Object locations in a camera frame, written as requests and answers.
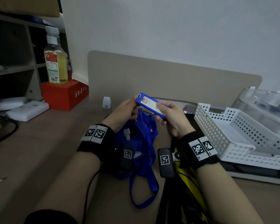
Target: blue id card holder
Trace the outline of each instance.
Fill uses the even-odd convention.
[[[138,103],[139,105],[141,105],[141,106],[145,107],[146,109],[150,110],[155,115],[160,116],[163,119],[166,119],[166,117],[163,115],[163,113],[157,107],[157,103],[160,103],[160,102],[153,99],[152,97],[150,97],[150,96],[148,96],[144,93],[140,93],[138,95],[138,97],[136,98],[136,103]]]

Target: forearm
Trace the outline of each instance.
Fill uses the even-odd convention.
[[[34,211],[52,209],[63,211],[82,222],[87,186],[100,169],[99,158],[90,152],[77,152],[57,179],[45,192]],[[91,201],[97,177],[91,183],[88,202]]]
[[[195,175],[214,221],[222,224],[263,223],[246,195],[219,163],[204,165]]]

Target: black sleeve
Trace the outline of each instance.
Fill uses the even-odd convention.
[[[26,217],[24,224],[78,224],[69,214],[62,211],[39,210]]]

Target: hand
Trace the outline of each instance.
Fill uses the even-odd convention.
[[[137,121],[138,107],[135,102],[136,98],[137,97],[134,96],[130,100],[123,101],[107,118],[101,122],[101,124],[105,124],[114,132],[118,132],[129,119]]]
[[[183,109],[171,102],[165,101],[164,103],[157,103],[158,109],[166,116],[166,120],[157,116],[157,120],[161,121],[162,126],[167,127],[172,136],[181,139],[188,133],[195,131],[195,129],[189,123],[187,117],[184,115]]]

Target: left hand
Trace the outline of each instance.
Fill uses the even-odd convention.
[[[101,124],[110,127],[115,133],[126,124],[129,119],[137,121],[138,107],[135,102],[136,96],[132,99],[123,101]]]

